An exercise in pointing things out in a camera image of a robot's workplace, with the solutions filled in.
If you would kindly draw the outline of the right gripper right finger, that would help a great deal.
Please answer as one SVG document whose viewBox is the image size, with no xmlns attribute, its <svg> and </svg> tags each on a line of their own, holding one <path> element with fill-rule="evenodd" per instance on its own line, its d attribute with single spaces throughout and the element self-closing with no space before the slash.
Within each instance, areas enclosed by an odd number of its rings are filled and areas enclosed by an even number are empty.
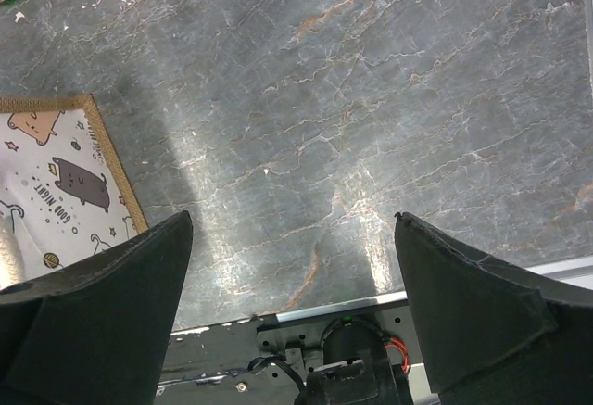
<svg viewBox="0 0 593 405">
<path fill-rule="evenodd" d="M 444 404 L 588 404 L 592 293 L 398 214 L 402 273 L 431 390 Z"/>
</svg>

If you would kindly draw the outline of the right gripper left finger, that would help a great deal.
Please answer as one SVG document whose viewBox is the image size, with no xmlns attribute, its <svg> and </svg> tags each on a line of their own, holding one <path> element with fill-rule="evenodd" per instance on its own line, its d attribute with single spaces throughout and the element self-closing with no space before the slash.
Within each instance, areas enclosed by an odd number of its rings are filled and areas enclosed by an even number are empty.
<svg viewBox="0 0 593 405">
<path fill-rule="evenodd" d="M 1 292 L 4 404 L 154 401 L 193 243 L 188 211 Z"/>
</svg>

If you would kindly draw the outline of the canvas tote bag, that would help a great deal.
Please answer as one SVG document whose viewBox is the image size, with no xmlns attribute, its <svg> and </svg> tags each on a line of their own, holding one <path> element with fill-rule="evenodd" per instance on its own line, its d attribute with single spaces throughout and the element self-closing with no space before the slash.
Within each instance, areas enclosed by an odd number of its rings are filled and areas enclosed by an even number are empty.
<svg viewBox="0 0 593 405">
<path fill-rule="evenodd" d="M 90 95 L 1 99 L 1 286 L 148 228 Z"/>
</svg>

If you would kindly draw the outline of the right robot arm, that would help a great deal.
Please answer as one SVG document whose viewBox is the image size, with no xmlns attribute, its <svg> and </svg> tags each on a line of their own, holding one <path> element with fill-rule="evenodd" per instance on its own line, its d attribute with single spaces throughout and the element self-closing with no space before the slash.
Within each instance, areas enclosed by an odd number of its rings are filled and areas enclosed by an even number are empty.
<svg viewBox="0 0 593 405">
<path fill-rule="evenodd" d="M 5 404 L 588 404 L 592 292 L 408 213 L 406 294 L 174 332 L 188 212 L 1 291 Z"/>
</svg>

